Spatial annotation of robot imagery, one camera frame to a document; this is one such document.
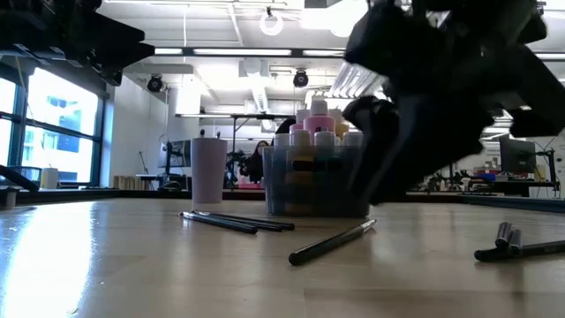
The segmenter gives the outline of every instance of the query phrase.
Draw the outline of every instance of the robotic arm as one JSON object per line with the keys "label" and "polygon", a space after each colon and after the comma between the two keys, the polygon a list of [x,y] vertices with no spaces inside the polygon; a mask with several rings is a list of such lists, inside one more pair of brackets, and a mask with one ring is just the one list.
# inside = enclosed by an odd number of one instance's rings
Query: robotic arm
{"label": "robotic arm", "polygon": [[154,54],[143,31],[96,13],[102,0],[0,0],[0,55],[66,60],[119,86],[122,70]]}
{"label": "robotic arm", "polygon": [[[435,27],[430,11],[448,14]],[[515,136],[558,134],[565,88],[525,46],[544,38],[534,0],[412,0],[410,12],[375,2],[355,25],[345,60],[387,76],[389,100],[364,97],[344,112],[365,134],[351,191],[378,204],[479,153],[496,108],[531,107],[508,109]]]}

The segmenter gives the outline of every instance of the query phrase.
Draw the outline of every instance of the clear plastic container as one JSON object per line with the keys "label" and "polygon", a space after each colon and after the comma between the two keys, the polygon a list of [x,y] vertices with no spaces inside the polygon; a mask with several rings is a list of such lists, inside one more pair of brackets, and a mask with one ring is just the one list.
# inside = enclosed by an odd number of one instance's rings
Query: clear plastic container
{"label": "clear plastic container", "polygon": [[263,148],[267,212],[271,216],[364,217],[347,189],[360,156],[354,147]]}

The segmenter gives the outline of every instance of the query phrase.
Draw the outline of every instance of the wooden table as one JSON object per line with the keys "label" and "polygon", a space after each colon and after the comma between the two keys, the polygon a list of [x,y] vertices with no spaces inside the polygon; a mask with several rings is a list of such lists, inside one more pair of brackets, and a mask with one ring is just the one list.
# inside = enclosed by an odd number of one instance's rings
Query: wooden table
{"label": "wooden table", "polygon": [[[242,234],[177,217],[189,201],[114,199],[0,212],[2,317],[563,317],[565,255],[483,264],[498,223],[565,239],[561,215],[464,205],[376,208],[377,231],[301,268],[290,252],[360,220]],[[224,213],[264,216],[264,203]]]}

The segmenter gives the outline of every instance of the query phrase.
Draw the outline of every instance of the window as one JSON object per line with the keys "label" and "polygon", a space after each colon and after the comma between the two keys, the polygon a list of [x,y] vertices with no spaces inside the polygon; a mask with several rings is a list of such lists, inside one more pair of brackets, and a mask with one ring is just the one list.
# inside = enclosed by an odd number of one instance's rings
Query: window
{"label": "window", "polygon": [[15,98],[16,84],[6,79],[0,79],[0,111],[12,113]]}
{"label": "window", "polygon": [[10,153],[11,121],[0,119],[0,164],[8,164]]}
{"label": "window", "polygon": [[91,140],[27,126],[22,165],[57,168],[61,182],[90,182],[92,152]]}
{"label": "window", "polygon": [[29,77],[27,117],[94,135],[98,96],[42,69]]}

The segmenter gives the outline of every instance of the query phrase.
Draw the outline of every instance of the computer monitor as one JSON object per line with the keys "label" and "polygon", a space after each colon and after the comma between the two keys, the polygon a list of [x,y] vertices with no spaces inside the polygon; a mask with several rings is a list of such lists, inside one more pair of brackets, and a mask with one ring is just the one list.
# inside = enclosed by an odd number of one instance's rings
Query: computer monitor
{"label": "computer monitor", "polygon": [[536,144],[530,141],[500,138],[502,170],[514,173],[534,173]]}
{"label": "computer monitor", "polygon": [[[172,146],[170,153],[170,167],[182,168],[191,166],[191,141],[169,141]],[[159,168],[167,166],[167,145],[161,144],[159,149]]]}

